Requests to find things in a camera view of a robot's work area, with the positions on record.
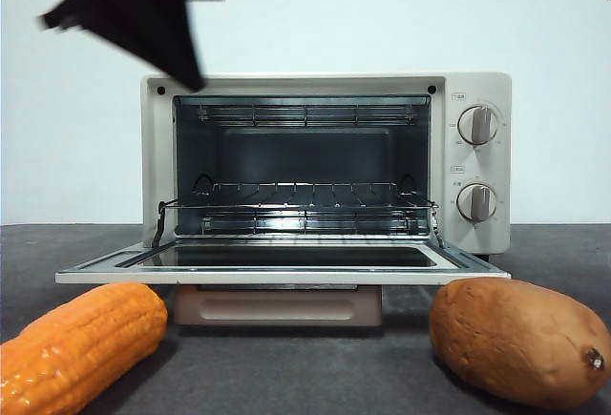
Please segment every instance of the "oven door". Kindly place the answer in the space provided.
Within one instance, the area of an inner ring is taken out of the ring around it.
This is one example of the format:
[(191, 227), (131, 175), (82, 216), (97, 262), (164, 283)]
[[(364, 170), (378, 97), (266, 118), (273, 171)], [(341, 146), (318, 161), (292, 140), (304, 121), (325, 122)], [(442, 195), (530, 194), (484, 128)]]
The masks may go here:
[(440, 285), (510, 275), (433, 239), (257, 236), (141, 243), (55, 275), (59, 283), (199, 285)]

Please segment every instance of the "dark gray surface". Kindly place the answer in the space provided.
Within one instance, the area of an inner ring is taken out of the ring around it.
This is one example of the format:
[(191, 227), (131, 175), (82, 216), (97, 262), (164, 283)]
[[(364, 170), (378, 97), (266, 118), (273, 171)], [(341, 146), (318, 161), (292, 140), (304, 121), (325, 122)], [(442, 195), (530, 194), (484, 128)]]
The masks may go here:
[[(139, 229), (2, 228), (2, 341), (92, 287), (54, 284), (56, 270), (138, 242)], [(513, 226), (511, 250), (491, 262), (574, 297), (611, 324), (611, 225)], [(171, 310), (170, 289), (157, 291)], [(83, 413), (544, 413), (470, 389), (433, 359), (427, 313), (434, 292), (385, 290), (385, 326), (367, 333), (169, 324), (159, 350)], [(611, 413), (611, 384), (567, 413)]]

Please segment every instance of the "timer dial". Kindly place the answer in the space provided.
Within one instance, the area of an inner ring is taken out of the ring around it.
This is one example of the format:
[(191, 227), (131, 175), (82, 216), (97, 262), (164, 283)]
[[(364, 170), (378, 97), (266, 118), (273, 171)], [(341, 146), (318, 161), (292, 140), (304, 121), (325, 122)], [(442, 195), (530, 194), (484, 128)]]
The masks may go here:
[(496, 135), (496, 116), (489, 105), (473, 105), (458, 118), (460, 136), (471, 145), (484, 145)]
[(470, 184), (458, 193), (456, 206), (464, 218), (472, 222), (482, 222), (495, 213), (496, 195), (485, 184)]

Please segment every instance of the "oven body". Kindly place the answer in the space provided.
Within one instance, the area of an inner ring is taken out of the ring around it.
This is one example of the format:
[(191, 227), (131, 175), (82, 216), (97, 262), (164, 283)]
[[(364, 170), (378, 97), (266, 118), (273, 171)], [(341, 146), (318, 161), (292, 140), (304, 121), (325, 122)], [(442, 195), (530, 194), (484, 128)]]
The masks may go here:
[(474, 256), (509, 246), (506, 74), (207, 83), (143, 79), (142, 243), (58, 282), (187, 285), (184, 322), (365, 324), (345, 307), (381, 285), (509, 276)]

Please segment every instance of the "orange corn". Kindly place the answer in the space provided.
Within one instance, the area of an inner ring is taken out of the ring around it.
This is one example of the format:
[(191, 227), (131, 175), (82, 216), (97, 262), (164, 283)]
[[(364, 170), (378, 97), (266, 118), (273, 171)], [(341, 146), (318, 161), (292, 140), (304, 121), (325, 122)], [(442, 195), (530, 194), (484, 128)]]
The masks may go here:
[(3, 415), (73, 414), (153, 353), (167, 310), (148, 286), (99, 286), (0, 346)]

